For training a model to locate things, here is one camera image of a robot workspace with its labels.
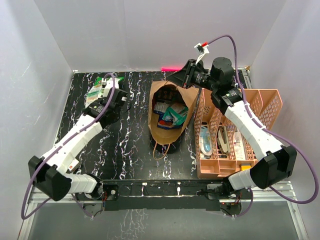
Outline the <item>blue snack packet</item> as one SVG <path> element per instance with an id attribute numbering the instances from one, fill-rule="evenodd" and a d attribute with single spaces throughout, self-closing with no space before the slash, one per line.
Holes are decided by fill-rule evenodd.
<path id="1" fill-rule="evenodd" d="M 153 112 L 158 115 L 163 115 L 169 106 L 170 105 L 165 102 L 157 101 L 154 105 Z"/>

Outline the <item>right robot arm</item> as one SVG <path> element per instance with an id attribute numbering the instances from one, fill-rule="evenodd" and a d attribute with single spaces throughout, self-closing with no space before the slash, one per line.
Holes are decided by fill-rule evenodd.
<path id="1" fill-rule="evenodd" d="M 266 189 L 290 177 L 297 158 L 293 146 L 284 146 L 266 132 L 266 127 L 245 104 L 244 94 L 233 86 L 234 74 L 231 60 L 217 57 L 212 62 L 211 70 L 205 69 L 201 60 L 189 59 L 181 70 L 166 78 L 184 89 L 196 85 L 210 90 L 214 106 L 236 126 L 253 149 L 257 164 L 225 177 L 222 184 L 215 188 L 216 193 L 230 199 L 239 195 L 241 189 Z"/>

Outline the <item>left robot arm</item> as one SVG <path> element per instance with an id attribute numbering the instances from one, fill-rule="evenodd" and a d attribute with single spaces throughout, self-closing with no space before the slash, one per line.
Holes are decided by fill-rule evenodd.
<path id="1" fill-rule="evenodd" d="M 95 100 L 55 147 L 40 158 L 33 156 L 28 162 L 32 185 L 56 202 L 77 193 L 99 199 L 103 195 L 102 181 L 91 174 L 73 174 L 78 167 L 76 157 L 92 138 L 120 119 L 127 96 L 126 91 L 117 88 L 109 94 L 111 100 Z"/>

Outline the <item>green white snack bag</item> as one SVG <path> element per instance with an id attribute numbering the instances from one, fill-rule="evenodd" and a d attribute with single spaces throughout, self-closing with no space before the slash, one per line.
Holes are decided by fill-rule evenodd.
<path id="1" fill-rule="evenodd" d="M 95 80 L 95 83 L 93 87 L 89 90 L 89 92 L 86 95 L 85 99 L 85 108 L 87 108 L 90 104 L 92 104 L 94 101 L 102 98 L 98 98 L 98 93 L 101 89 L 101 82 L 102 82 L 103 77 L 97 77 Z M 124 80 L 124 77 L 115 77 L 115 89 L 120 90 L 119 83 Z M 105 97 L 106 101 L 105 103 L 102 103 L 103 105 L 107 105 L 109 97 Z"/>

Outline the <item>brown paper bag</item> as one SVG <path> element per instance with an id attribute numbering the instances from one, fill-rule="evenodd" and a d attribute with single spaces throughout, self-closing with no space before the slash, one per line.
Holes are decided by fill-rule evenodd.
<path id="1" fill-rule="evenodd" d="M 148 105 L 148 128 L 155 147 L 178 140 L 193 116 L 199 89 L 182 88 L 169 81 L 151 84 Z"/>

